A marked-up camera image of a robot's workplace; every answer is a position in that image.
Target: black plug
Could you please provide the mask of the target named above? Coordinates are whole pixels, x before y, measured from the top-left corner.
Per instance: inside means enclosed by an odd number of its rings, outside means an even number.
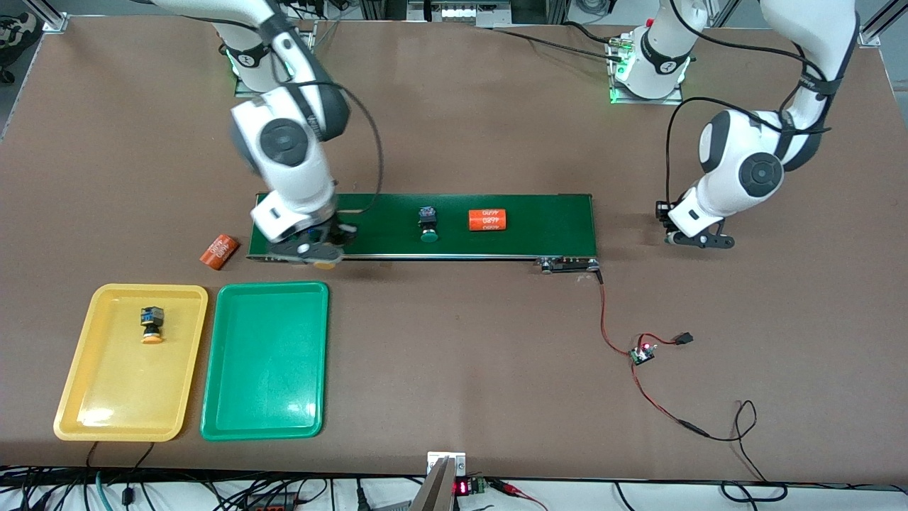
[[[120,494],[120,503],[124,506],[129,506],[135,502],[135,491],[127,486],[123,489],[123,492]]]
[[[372,511],[369,500],[366,499],[366,492],[362,489],[362,483],[359,479],[356,480],[356,501],[356,511]]]
[[[675,344],[681,346],[681,345],[685,345],[687,343],[694,342],[694,336],[691,336],[690,332],[684,332],[684,334],[681,334],[680,336],[675,337],[674,339],[672,339],[672,341]]]

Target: metal post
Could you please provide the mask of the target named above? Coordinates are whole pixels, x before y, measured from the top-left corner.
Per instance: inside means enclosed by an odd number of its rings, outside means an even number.
[[[725,26],[728,23],[728,20],[732,17],[732,14],[735,13],[735,9],[737,9],[739,5],[741,5],[741,0],[728,0],[728,3],[725,4],[725,7],[722,7],[721,11],[710,18],[709,26],[712,26],[713,28]]]
[[[22,0],[26,5],[31,7],[39,18],[44,21],[45,34],[60,34],[66,30],[66,23],[69,17],[66,13],[57,11],[47,0]]]
[[[879,46],[880,35],[893,25],[905,11],[908,11],[908,0],[890,0],[871,16],[861,28],[862,46]]]
[[[464,459],[463,453],[443,453],[430,462],[432,469],[413,498],[410,511],[451,511],[454,508],[454,481],[458,471],[465,470],[463,461],[458,461],[457,455]]]

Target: black shoe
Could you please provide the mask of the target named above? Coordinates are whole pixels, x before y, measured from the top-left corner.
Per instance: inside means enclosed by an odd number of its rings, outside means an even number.
[[[9,66],[37,43],[41,29],[38,17],[31,13],[0,16],[0,67]]]

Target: orange cylinder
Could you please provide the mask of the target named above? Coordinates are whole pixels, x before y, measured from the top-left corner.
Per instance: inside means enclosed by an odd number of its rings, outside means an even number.
[[[199,257],[199,260],[211,269],[220,270],[221,266],[224,266],[224,263],[239,246],[240,244],[228,235],[219,235],[214,240],[214,243],[208,247],[208,250],[205,250],[202,257]]]
[[[470,209],[468,219],[471,231],[503,231],[508,226],[504,209]]]

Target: plastic tray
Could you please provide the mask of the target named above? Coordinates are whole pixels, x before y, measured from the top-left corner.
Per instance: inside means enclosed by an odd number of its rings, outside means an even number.
[[[225,286],[214,313],[202,437],[318,434],[327,329],[328,287],[321,282]]]
[[[92,296],[57,407],[62,440],[163,442],[183,427],[208,294],[199,286],[108,284]],[[139,314],[164,310],[163,342]]]

